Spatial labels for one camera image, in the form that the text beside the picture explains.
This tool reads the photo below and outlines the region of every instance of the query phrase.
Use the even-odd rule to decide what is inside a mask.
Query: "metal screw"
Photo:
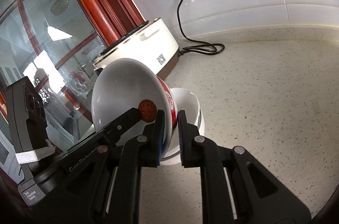
[[[235,153],[240,154],[240,155],[245,153],[245,149],[241,146],[236,146],[234,148],[234,151],[235,151]]]
[[[139,135],[137,138],[138,142],[146,142],[147,141],[147,137],[145,135]]]
[[[204,136],[196,136],[194,137],[194,141],[196,141],[197,143],[202,143],[203,141],[205,141],[205,137]]]
[[[98,150],[99,153],[105,153],[105,152],[108,151],[108,147],[105,146],[105,145],[98,146],[98,147],[97,147],[97,150]]]

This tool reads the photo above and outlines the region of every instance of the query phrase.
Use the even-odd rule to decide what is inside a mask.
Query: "black cable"
[[[185,53],[189,53],[189,52],[195,52],[195,53],[200,53],[204,55],[216,55],[216,54],[223,52],[225,50],[225,45],[221,43],[208,43],[204,41],[192,40],[185,35],[184,31],[182,30],[182,25],[181,25],[181,20],[180,20],[180,15],[179,15],[179,10],[180,10],[180,7],[183,1],[184,0],[180,0],[178,8],[177,8],[177,17],[178,17],[180,31],[185,39],[191,42],[201,43],[201,44],[184,47],[181,51],[179,51],[179,56],[182,56]]]

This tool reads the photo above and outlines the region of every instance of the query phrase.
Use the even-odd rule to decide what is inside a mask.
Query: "white strap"
[[[19,164],[38,162],[55,152],[55,147],[52,146],[49,140],[46,139],[47,147],[38,148],[33,151],[24,151],[16,153],[15,156]]]

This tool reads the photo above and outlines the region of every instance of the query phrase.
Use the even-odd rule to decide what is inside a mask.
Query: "qr code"
[[[158,62],[159,62],[161,65],[163,65],[164,62],[166,61],[164,55],[162,55],[162,54],[160,54],[160,56],[157,57],[157,60],[158,60]]]

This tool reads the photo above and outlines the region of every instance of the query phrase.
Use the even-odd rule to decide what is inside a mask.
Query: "phone mount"
[[[31,97],[39,101],[34,107]],[[46,120],[28,78],[9,87],[7,107],[15,151],[41,148]],[[165,115],[158,111],[153,124],[117,147],[120,136],[140,120],[138,109],[131,108],[57,157],[34,167],[22,164],[25,179],[18,190],[32,218],[48,224],[138,223],[141,170],[159,166]],[[246,149],[224,148],[200,136],[197,127],[187,123],[185,111],[178,114],[178,126],[182,165],[200,168],[204,224],[310,222],[308,208]]]

